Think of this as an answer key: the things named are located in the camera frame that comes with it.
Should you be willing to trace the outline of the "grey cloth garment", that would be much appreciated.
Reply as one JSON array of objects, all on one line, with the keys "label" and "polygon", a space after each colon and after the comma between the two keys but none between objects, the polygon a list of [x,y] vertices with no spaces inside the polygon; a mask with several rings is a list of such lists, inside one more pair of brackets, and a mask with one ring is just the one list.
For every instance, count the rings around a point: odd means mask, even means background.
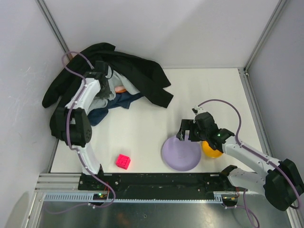
[{"label": "grey cloth garment", "polygon": [[116,86],[124,86],[126,91],[134,95],[140,91],[122,74],[119,74],[111,67],[108,68],[108,81],[111,89],[110,95],[99,95],[97,94],[93,99],[91,105],[89,106],[88,113],[92,111],[93,108],[105,107],[108,101],[113,100],[116,97],[116,92],[114,88]]}]

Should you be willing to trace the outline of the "navy blue cloth garment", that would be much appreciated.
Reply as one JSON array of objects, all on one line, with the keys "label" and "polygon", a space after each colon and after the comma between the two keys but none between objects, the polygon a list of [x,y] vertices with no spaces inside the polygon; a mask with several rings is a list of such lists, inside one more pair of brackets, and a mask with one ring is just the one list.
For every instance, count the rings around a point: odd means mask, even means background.
[{"label": "navy blue cloth garment", "polygon": [[107,116],[109,109],[117,107],[129,109],[131,103],[141,97],[143,97],[141,93],[134,95],[129,92],[116,93],[116,97],[113,100],[108,101],[105,107],[93,108],[92,111],[89,112],[87,116],[91,126],[98,125]]}]

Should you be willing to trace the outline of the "black cloth garment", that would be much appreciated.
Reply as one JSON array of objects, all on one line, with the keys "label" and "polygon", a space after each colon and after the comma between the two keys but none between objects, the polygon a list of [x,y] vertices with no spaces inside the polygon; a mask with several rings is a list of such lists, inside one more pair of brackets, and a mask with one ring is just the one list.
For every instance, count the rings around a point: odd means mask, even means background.
[{"label": "black cloth garment", "polygon": [[97,95],[88,109],[92,126],[98,125],[116,107],[128,109],[131,102],[146,97],[152,104],[167,108],[173,95],[165,91],[171,85],[159,63],[118,52],[109,43],[98,43],[81,51],[63,69],[47,89],[42,105],[48,108],[57,103],[63,108],[75,95],[81,84],[80,75],[90,71],[90,63],[108,64],[110,94]]}]

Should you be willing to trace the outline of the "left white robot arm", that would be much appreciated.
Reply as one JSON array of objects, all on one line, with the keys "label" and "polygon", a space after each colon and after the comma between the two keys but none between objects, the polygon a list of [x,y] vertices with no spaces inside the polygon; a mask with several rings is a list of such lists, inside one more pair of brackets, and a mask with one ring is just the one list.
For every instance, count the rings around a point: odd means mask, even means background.
[{"label": "left white robot arm", "polygon": [[92,145],[92,127],[88,119],[88,109],[96,95],[108,96],[111,92],[107,76],[109,65],[96,61],[91,71],[85,72],[82,82],[65,107],[55,110],[52,132],[75,151],[82,164],[82,173],[97,175],[102,169]]}]

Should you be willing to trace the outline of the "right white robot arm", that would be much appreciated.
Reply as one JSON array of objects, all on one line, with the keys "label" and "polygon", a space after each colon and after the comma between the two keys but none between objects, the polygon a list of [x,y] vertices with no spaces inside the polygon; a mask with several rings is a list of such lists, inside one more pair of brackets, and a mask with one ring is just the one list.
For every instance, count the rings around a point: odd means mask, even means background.
[{"label": "right white robot arm", "polygon": [[228,129],[218,128],[208,112],[197,113],[194,119],[183,119],[176,137],[184,141],[207,142],[210,148],[229,155],[252,169],[244,171],[230,165],[221,173],[230,184],[262,194],[280,211],[300,202],[304,182],[293,161],[281,161],[265,155],[243,143]]}]

